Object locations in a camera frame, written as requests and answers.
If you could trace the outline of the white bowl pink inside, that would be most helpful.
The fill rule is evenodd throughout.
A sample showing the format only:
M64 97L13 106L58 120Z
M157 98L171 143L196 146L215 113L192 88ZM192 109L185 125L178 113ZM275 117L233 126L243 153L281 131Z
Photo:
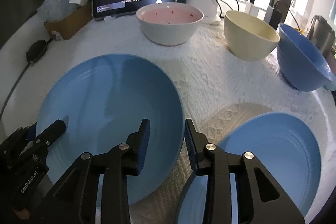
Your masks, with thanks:
M201 10L178 2L146 5L135 16L143 34L161 46L178 46L187 42L204 18Z

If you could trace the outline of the white textured tablecloth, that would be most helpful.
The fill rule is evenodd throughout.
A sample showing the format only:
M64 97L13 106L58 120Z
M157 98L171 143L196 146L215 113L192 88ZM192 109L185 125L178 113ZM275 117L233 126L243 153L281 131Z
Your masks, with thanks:
M46 54L26 67L26 52L48 39L42 21L33 16L1 48L1 139L35 123L53 84L72 67L107 53L128 53L150 60L174 81L186 118L213 141L220 141L243 122L268 111L296 116L314 133L321 153L321 180L305 219L311 222L335 187L335 102L320 88L299 92L284 82L276 53L253 63L227 49L223 26L201 24L176 47L152 43L135 16L92 20L71 39L50 42Z

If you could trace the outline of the cardboard box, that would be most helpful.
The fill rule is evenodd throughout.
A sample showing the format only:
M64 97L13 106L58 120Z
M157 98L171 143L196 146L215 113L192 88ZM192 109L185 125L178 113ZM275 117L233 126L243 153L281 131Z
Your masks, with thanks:
M44 26L49 33L50 38L56 40L69 40L92 20L92 5L87 3L76 9L61 21L44 22Z

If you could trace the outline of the white lamp base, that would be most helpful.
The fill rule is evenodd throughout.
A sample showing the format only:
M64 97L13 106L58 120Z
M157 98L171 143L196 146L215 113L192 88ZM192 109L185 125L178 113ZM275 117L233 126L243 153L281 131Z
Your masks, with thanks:
M201 10L204 15L202 23L218 25L221 22L220 15L218 13L218 0L186 0L188 5L192 5Z

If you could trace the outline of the white charger plug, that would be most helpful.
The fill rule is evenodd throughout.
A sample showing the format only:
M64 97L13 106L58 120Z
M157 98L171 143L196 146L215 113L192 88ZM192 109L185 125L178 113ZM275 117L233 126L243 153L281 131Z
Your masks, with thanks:
M259 8L257 6L255 6L254 3L255 3L255 0L246 1L244 12L246 14L250 14L254 17L257 17L258 13L259 13Z

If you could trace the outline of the clear plastic bag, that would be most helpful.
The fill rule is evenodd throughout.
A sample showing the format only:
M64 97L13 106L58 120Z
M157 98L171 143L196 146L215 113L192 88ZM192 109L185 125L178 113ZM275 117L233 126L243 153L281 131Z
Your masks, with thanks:
M69 0L45 0L37 8L37 15L45 22L58 22L72 14L78 5L69 3Z

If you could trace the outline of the large light blue plate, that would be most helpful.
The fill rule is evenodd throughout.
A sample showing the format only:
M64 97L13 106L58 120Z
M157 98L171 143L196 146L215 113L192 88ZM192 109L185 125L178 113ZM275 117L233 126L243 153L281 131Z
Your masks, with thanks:
M131 204L164 182L183 143L184 114L175 85L160 67L133 55L103 55L68 71L45 97L37 133L58 119L67 128L47 156L52 182L83 152L108 152L136 132L143 119L150 121L143 170L127 179Z

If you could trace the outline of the light blue small bowl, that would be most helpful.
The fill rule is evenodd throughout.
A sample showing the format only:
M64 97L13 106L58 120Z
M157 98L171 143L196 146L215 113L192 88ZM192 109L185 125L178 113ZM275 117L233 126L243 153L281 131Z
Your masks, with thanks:
M324 85L324 88L326 90L329 90L329 91L336 91L336 76L333 77L333 81L331 82L327 82L325 85Z

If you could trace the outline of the steel travel tumbler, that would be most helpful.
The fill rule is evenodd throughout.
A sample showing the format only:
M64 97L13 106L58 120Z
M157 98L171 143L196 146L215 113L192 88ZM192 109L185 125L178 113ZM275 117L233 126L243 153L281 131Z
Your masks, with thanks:
M307 38L327 57L335 42L335 31L323 16L315 15L311 20Z

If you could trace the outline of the black power adapter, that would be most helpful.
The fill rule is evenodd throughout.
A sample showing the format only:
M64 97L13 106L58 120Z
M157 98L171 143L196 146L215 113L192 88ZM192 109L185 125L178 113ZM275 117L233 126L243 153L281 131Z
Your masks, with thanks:
M264 22L268 23L274 30L277 30L281 17L281 11L272 6L268 6L264 16Z

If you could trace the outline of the cream bowl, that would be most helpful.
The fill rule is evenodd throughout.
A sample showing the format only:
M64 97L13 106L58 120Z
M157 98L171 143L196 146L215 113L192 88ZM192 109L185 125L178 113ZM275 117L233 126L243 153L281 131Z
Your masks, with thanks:
M230 51L243 61L267 57L278 45L280 36L268 23L241 11L226 11L224 36Z

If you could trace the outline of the dark blue bowl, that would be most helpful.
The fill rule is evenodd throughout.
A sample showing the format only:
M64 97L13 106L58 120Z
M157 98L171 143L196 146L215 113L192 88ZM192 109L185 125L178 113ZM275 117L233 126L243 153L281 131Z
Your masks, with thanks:
M285 81L295 89L311 92L334 79L326 59L311 41L285 23L278 25L277 60Z

